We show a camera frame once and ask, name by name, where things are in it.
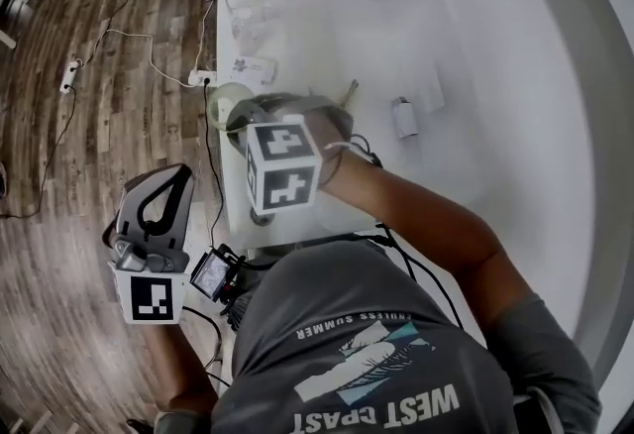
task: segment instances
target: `cable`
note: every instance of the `cable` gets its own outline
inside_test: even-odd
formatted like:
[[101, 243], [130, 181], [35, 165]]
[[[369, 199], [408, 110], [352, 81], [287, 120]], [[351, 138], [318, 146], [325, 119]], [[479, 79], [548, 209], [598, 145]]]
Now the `cable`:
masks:
[[[331, 149], [333, 147], [342, 147], [342, 148], [348, 149], [348, 150], [350, 150], [352, 152], [355, 152], [356, 154], [358, 154], [362, 158], [366, 159], [370, 163], [373, 163], [376, 166], [382, 167], [382, 163], [381, 163], [380, 159], [378, 158], [378, 156], [376, 154], [374, 154], [370, 150], [370, 143], [368, 142], [366, 137], [364, 137], [363, 135], [352, 135], [351, 138], [359, 138], [359, 139], [361, 139], [365, 143], [365, 145], [366, 145], [366, 147], [368, 149], [365, 151], [359, 144], [355, 144], [353, 142], [334, 142], [332, 144], [327, 145], [324, 148], [324, 150], [329, 150], [329, 149]], [[335, 173], [333, 173], [333, 175], [331, 175], [331, 177], [325, 183], [328, 183], [332, 179], [332, 177], [335, 175]], [[458, 323], [458, 326], [464, 330], [465, 327], [463, 326], [463, 322], [461, 321], [460, 316], [458, 315], [458, 311], [456, 310], [456, 306], [454, 305], [454, 302], [452, 301], [451, 297], [449, 296], [449, 293], [447, 292], [447, 290], [443, 287], [443, 284], [434, 275], [434, 273], [429, 268], [427, 268], [423, 264], [421, 264], [419, 261], [414, 260], [411, 256], [409, 256], [403, 250], [403, 248], [401, 248], [398, 245], [398, 242], [396, 242], [396, 239], [394, 239], [394, 236], [392, 235], [391, 230], [387, 226], [385, 226], [384, 224], [379, 224], [379, 225], [377, 225], [377, 227], [378, 228], [382, 228], [384, 230], [385, 235], [386, 235], [386, 239], [384, 240], [381, 236], [372, 236], [372, 235], [367, 236], [366, 238], [368, 240], [374, 241], [374, 242], [376, 242], [376, 243], [378, 243], [378, 244], [380, 244], [382, 246], [394, 248], [400, 254], [400, 256], [403, 258], [403, 260], [405, 261], [405, 266], [407, 267], [407, 271], [409, 273], [409, 276], [415, 282], [418, 282], [418, 281], [416, 280], [416, 275], [414, 274], [414, 270], [413, 270], [411, 264], [413, 263], [418, 268], [420, 268], [423, 271], [425, 271], [434, 280], [434, 282], [436, 283], [436, 285], [438, 286], [440, 291], [443, 293], [443, 295], [447, 299], [447, 302], [449, 303], [449, 306], [450, 306], [450, 308], [452, 310], [452, 313], [454, 314], [454, 317], [456, 318], [456, 322]]]
[[247, 269], [248, 271], [270, 271], [275, 264], [272, 265], [251, 265], [246, 262], [242, 264], [243, 269]]
[[[464, 330], [465, 327], [463, 326], [463, 322], [461, 321], [460, 316], [458, 315], [458, 311], [456, 310], [456, 306], [454, 305], [454, 302], [452, 301], [451, 297], [449, 296], [449, 293], [443, 287], [443, 284], [436, 277], [436, 275], [429, 268], [427, 268], [423, 264], [421, 264], [418, 260], [415, 260], [411, 256], [409, 256], [403, 250], [403, 248], [401, 248], [399, 246], [398, 242], [396, 242], [396, 239], [394, 239], [394, 236], [392, 235], [391, 230], [389, 228], [387, 228], [387, 226], [385, 226], [384, 224], [379, 224], [379, 225], [377, 225], [377, 227], [383, 229], [383, 231], [387, 235], [387, 239], [390, 241], [391, 247], [393, 247], [396, 251], [398, 251], [406, 262], [412, 262], [415, 266], [417, 266], [419, 269], [422, 269], [423, 271], [425, 271], [432, 279], [434, 279], [434, 282], [436, 282], [436, 285], [438, 286], [438, 289], [440, 289], [441, 293], [443, 293], [443, 295], [447, 299], [447, 302], [449, 303], [449, 306], [452, 309], [452, 313], [454, 314], [454, 317], [456, 318], [456, 322], [458, 323], [458, 326]], [[411, 265], [407, 264], [407, 268], [410, 270]]]
[[218, 185], [218, 192], [220, 193], [220, 209], [218, 209], [218, 215], [216, 216], [216, 220], [214, 221], [214, 224], [211, 225], [211, 247], [215, 249], [214, 246], [214, 229], [216, 228], [216, 225], [218, 224], [218, 221], [220, 220], [220, 216], [222, 215], [222, 211], [225, 208], [225, 195], [222, 192], [222, 185], [220, 184], [220, 177], [218, 176], [218, 172], [216, 171], [216, 168], [214, 167], [214, 162], [211, 160], [211, 149], [209, 148], [209, 116], [208, 116], [208, 110], [209, 107], [207, 106], [207, 86], [209, 85], [209, 82], [207, 82], [207, 80], [205, 80], [205, 85], [203, 87], [203, 93], [205, 96], [205, 145], [207, 146], [207, 155], [209, 156], [209, 165], [211, 166], [211, 171], [214, 174], [214, 177], [216, 178], [216, 184]]
[[368, 139], [364, 135], [353, 134], [353, 135], [350, 136], [351, 141], [352, 141], [352, 138], [358, 138], [362, 142], [364, 142], [364, 144], [366, 144], [366, 148], [364, 149], [364, 152], [366, 154], [370, 154], [370, 152], [371, 152], [370, 142], [368, 141]]
[[55, 154], [55, 151], [57, 150], [57, 146], [59, 145], [59, 142], [61, 142], [61, 139], [63, 138], [64, 134], [66, 133], [68, 126], [70, 125], [70, 121], [72, 120], [72, 117], [75, 114], [75, 105], [77, 103], [77, 91], [75, 90], [75, 88], [72, 85], [67, 85], [67, 87], [70, 90], [72, 90], [72, 109], [70, 110], [70, 116], [68, 117], [68, 120], [66, 121], [65, 126], [63, 127], [63, 130], [61, 130], [61, 133], [59, 133], [59, 136], [57, 137], [57, 140], [55, 141], [55, 144], [53, 145], [53, 150], [51, 151], [51, 154], [49, 155], [49, 158], [47, 159], [47, 164], [44, 168], [44, 178], [42, 179], [42, 184], [40, 186], [40, 199], [38, 200], [38, 208], [35, 210], [35, 212], [33, 212], [32, 214], [28, 214], [28, 215], [23, 215], [23, 216], [17, 216], [14, 214], [0, 214], [0, 219], [29, 219], [33, 216], [35, 216], [36, 214], [40, 213], [40, 211], [42, 210], [42, 200], [44, 198], [44, 184], [47, 181], [47, 174], [49, 173], [49, 166], [51, 165], [51, 162], [53, 161], [53, 157]]
[[95, 49], [97, 48], [97, 45], [101, 42], [103, 37], [106, 36], [106, 34], [108, 34], [108, 33], [117, 33], [117, 34], [120, 34], [122, 36], [126, 36], [128, 38], [146, 38], [146, 39], [150, 39], [150, 66], [153, 67], [157, 71], [158, 74], [164, 76], [168, 80], [175, 81], [181, 87], [185, 87], [187, 89], [191, 89], [191, 88], [196, 87], [196, 85], [188, 85], [187, 83], [183, 83], [180, 80], [178, 80], [176, 78], [173, 78], [173, 77], [169, 76], [168, 74], [165, 74], [164, 72], [162, 72], [160, 69], [158, 69], [155, 66], [155, 63], [153, 61], [154, 51], [155, 51], [155, 37], [154, 36], [152, 36], [150, 34], [130, 34], [130, 33], [124, 33], [123, 31], [118, 31], [117, 29], [107, 29], [106, 31], [104, 31], [103, 35], [101, 35], [101, 38], [99, 39], [99, 41], [95, 45]]
[[90, 54], [90, 57], [88, 58], [88, 60], [86, 62], [84, 62], [83, 60], [81, 60], [81, 58], [76, 58], [75, 60], [79, 61], [79, 67], [81, 67], [82, 69], [84, 69], [90, 62], [93, 61], [95, 54], [97, 53], [97, 49], [99, 48], [99, 45], [101, 44], [102, 40], [104, 39], [104, 37], [106, 36], [106, 33], [110, 30], [110, 27], [112, 26], [112, 21], [114, 20], [114, 18], [117, 16], [117, 14], [124, 9], [128, 2], [130, 2], [130, 0], [125, 0], [123, 2], [123, 4], [121, 4], [112, 15], [110, 15], [110, 17], [108, 18], [108, 23], [106, 24], [106, 30], [104, 31], [104, 33], [99, 37], [99, 39], [97, 40], [97, 42], [95, 43], [94, 48], [92, 49], [92, 53]]
[[211, 7], [214, 5], [215, 2], [216, 0], [211, 1], [211, 4], [207, 8], [207, 12], [205, 13], [205, 16], [202, 17], [202, 32], [200, 33], [200, 46], [198, 48], [198, 55], [196, 56], [196, 62], [194, 63], [194, 69], [196, 71], [198, 70], [198, 62], [200, 61], [200, 56], [202, 55], [202, 46], [205, 40], [205, 20], [207, 20], [207, 15], [209, 15], [209, 12], [211, 11]]
[[333, 178], [335, 178], [335, 175], [339, 172], [339, 168], [341, 168], [341, 163], [344, 161], [344, 154], [343, 153], [338, 153], [335, 157], [330, 158], [325, 163], [329, 163], [334, 158], [337, 158], [337, 164], [335, 165], [335, 168], [333, 169], [332, 173], [328, 176], [328, 178], [326, 178], [326, 180], [322, 180], [321, 182], [319, 182], [318, 187], [320, 189], [322, 189], [323, 187], [328, 185], [330, 183], [330, 181]]
[[226, 387], [230, 387], [230, 386], [231, 386], [229, 383], [227, 383], [227, 382], [226, 382], [226, 381], [224, 381], [222, 378], [220, 378], [220, 377], [218, 377], [218, 376], [216, 376], [216, 375], [213, 375], [213, 374], [211, 374], [211, 373], [207, 373], [207, 376], [211, 376], [211, 377], [212, 377], [212, 378], [214, 378], [215, 380], [218, 380], [220, 383], [222, 383], [222, 384], [223, 384], [224, 386], [226, 386]]
[[182, 310], [191, 312], [191, 313], [195, 314], [196, 316], [200, 316], [207, 323], [211, 323], [211, 325], [213, 325], [213, 327], [216, 329], [216, 335], [218, 336], [218, 342], [216, 343], [216, 351], [214, 352], [214, 356], [211, 358], [211, 360], [205, 366], [205, 369], [209, 369], [211, 367], [211, 365], [214, 362], [216, 362], [216, 359], [218, 358], [218, 355], [220, 355], [220, 350], [222, 349], [222, 333], [220, 332], [220, 327], [218, 326], [218, 324], [213, 319], [211, 319], [209, 316], [205, 316], [201, 312], [198, 312], [196, 309], [192, 309], [191, 307], [187, 307], [186, 305], [183, 305]]

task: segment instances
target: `shoe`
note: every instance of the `shoe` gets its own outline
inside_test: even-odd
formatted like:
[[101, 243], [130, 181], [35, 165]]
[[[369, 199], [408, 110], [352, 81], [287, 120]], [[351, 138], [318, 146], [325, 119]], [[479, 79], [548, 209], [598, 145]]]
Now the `shoe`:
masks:
[[0, 163], [0, 200], [7, 195], [7, 170]]

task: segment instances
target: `electrical outlet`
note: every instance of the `electrical outlet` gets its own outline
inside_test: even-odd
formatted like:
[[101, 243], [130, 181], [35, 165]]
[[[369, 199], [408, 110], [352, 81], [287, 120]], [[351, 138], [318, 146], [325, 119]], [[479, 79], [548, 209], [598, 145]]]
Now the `electrical outlet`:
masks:
[[79, 69], [79, 62], [74, 60], [70, 62], [66, 67], [66, 72], [63, 74], [63, 79], [61, 80], [61, 85], [59, 86], [59, 92], [62, 94], [67, 94], [70, 92], [70, 87], [72, 86], [72, 82], [77, 75], [77, 70]]
[[192, 69], [189, 73], [189, 85], [194, 87], [204, 87], [205, 79], [209, 78], [208, 87], [215, 87], [218, 85], [218, 73], [216, 71], [203, 71], [202, 69]]

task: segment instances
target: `white cable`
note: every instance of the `white cable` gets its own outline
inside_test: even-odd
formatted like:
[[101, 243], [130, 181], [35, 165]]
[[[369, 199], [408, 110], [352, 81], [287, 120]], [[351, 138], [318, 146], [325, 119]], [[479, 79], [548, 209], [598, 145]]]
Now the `white cable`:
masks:
[[[207, 16], [209, 15], [209, 12], [211, 11], [212, 6], [214, 5], [214, 3], [216, 2], [216, 0], [212, 0], [211, 3], [209, 4], [209, 7], [207, 8], [207, 11], [205, 12], [205, 16], [202, 19], [202, 32], [200, 34], [200, 45], [198, 47], [198, 55], [196, 56], [196, 63], [194, 65], [194, 69], [197, 71], [198, 70], [198, 62], [200, 61], [200, 56], [202, 55], [202, 48], [203, 48], [203, 44], [204, 44], [204, 39], [205, 39], [205, 20], [207, 19]], [[165, 74], [164, 72], [162, 72], [160, 69], [158, 69], [153, 61], [153, 57], [154, 57], [154, 50], [155, 50], [155, 37], [149, 34], [131, 34], [131, 33], [124, 33], [123, 31], [118, 31], [117, 29], [106, 29], [103, 34], [99, 37], [99, 39], [95, 42], [95, 46], [92, 49], [92, 54], [90, 55], [90, 57], [88, 59], [93, 59], [95, 54], [97, 53], [97, 48], [99, 47], [99, 45], [101, 44], [101, 42], [103, 41], [104, 37], [108, 34], [108, 33], [117, 33], [120, 34], [122, 36], [127, 36], [129, 38], [149, 38], [150, 39], [150, 66], [153, 67], [158, 74], [164, 76], [165, 78], [167, 78], [168, 80], [172, 80], [175, 81], [176, 83], [178, 83], [178, 85], [180, 85], [181, 87], [185, 87], [188, 89], [194, 88], [197, 85], [189, 85], [187, 83], [183, 83], [180, 80], [177, 80], [176, 78], [172, 78], [171, 76], [169, 76], [168, 74]], [[81, 58], [76, 58], [75, 59], [76, 62], [79, 62], [79, 67], [81, 69], [84, 69], [86, 67], [86, 62], [84, 62]]]
[[196, 62], [194, 63], [194, 69], [197, 71], [198, 70], [198, 61], [200, 60], [200, 56], [202, 55], [202, 46], [204, 45], [204, 41], [205, 41], [205, 20], [207, 20], [207, 15], [209, 15], [209, 12], [211, 11], [211, 7], [214, 5], [214, 3], [216, 2], [216, 0], [212, 0], [211, 4], [209, 4], [209, 7], [207, 8], [207, 11], [205, 12], [205, 16], [202, 17], [202, 32], [200, 33], [200, 45], [198, 47], [198, 55], [196, 56]]
[[150, 66], [153, 67], [157, 71], [158, 74], [161, 74], [162, 76], [164, 76], [168, 80], [175, 81], [181, 87], [185, 87], [185, 88], [188, 88], [188, 89], [196, 87], [196, 85], [188, 85], [186, 83], [181, 82], [180, 80], [177, 80], [176, 78], [172, 78], [168, 74], [163, 73], [160, 69], [158, 69], [155, 66], [155, 63], [153, 61], [154, 51], [155, 51], [155, 37], [154, 36], [149, 35], [149, 34], [129, 34], [129, 33], [124, 33], [123, 31], [118, 31], [116, 29], [106, 29], [104, 31], [103, 35], [101, 36], [101, 38], [106, 36], [106, 34], [108, 34], [108, 33], [117, 33], [117, 34], [120, 34], [122, 36], [127, 36], [128, 38], [146, 38], [146, 39], [149, 38], [150, 39]]
[[332, 144], [328, 144], [324, 147], [324, 151], [330, 151], [334, 147], [348, 149], [350, 152], [355, 153], [357, 156], [360, 156], [369, 163], [372, 163], [373, 161], [373, 158], [367, 154], [359, 144], [354, 144], [352, 142], [333, 142]]

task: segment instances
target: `white tabletop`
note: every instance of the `white tabletop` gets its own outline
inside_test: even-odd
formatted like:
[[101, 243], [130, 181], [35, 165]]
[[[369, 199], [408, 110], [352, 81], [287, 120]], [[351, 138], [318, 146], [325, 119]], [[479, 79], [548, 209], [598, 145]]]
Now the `white tabletop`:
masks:
[[[390, 46], [400, 41], [394, 34], [395, 21], [386, 20], [383, 9], [369, 6], [363, 0], [250, 0], [250, 3], [268, 6], [277, 16], [254, 54], [276, 62], [275, 79], [273, 84], [260, 85], [232, 78], [239, 49], [232, 34], [227, 2], [218, 0], [218, 84], [242, 81], [255, 94], [312, 92], [339, 98], [356, 79], [360, 87], [348, 107], [355, 118], [354, 131], [368, 138], [387, 169], [422, 181], [418, 139], [399, 142], [391, 119], [390, 101], [401, 95], [411, 98], [411, 91], [396, 83], [403, 76], [398, 73], [398, 65], [394, 65], [395, 55], [390, 53]], [[231, 102], [219, 101], [221, 122], [231, 109]], [[374, 227], [368, 215], [324, 193], [319, 193], [313, 207], [277, 214], [269, 226], [258, 227], [250, 216], [246, 162], [222, 134], [221, 156], [230, 243], [235, 248], [288, 244]]]

